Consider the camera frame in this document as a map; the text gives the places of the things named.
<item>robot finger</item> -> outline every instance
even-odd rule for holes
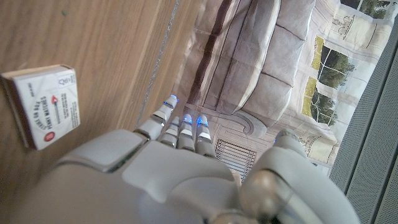
[[[213,150],[213,146],[211,145],[211,137],[205,115],[199,116],[197,125],[197,138],[195,144],[197,154],[216,159],[216,154]]]
[[[163,144],[175,148],[177,146],[178,131],[180,129],[180,118],[176,116],[170,123],[169,128],[160,137],[159,141]]]
[[[162,128],[170,118],[178,99],[176,96],[171,95],[160,108],[153,113],[144,123],[139,126],[134,132],[140,133],[148,139],[157,139],[162,132]]]
[[[177,149],[186,149],[195,152],[192,135],[192,117],[189,114],[184,115],[184,119],[181,123]]]

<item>wooden surface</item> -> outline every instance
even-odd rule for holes
[[[79,127],[43,151],[26,149],[0,88],[0,223],[68,151],[110,130],[134,129],[175,3],[0,1],[0,72],[72,66],[81,118]],[[178,5],[141,122],[172,90],[199,4]]]

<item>white robotic arm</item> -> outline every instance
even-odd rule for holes
[[[174,118],[175,96],[133,133],[112,131],[67,154],[12,217],[15,223],[359,223],[343,193],[292,131],[240,189],[217,161],[205,116]]]

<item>red logo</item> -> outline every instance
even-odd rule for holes
[[[52,96],[51,103],[52,103],[52,104],[55,104],[56,102],[58,102],[57,97]]]
[[[55,133],[52,131],[50,133],[47,133],[44,136],[44,141],[51,141],[55,137]]]

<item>sofa cushion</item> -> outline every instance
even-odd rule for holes
[[[262,73],[293,87],[304,42],[286,29],[276,26]]]
[[[233,114],[251,95],[264,66],[280,0],[253,0],[229,66],[217,111]]]
[[[315,0],[281,0],[276,24],[305,40]]]
[[[269,75],[260,75],[256,88],[242,110],[272,126],[286,110],[292,87]]]

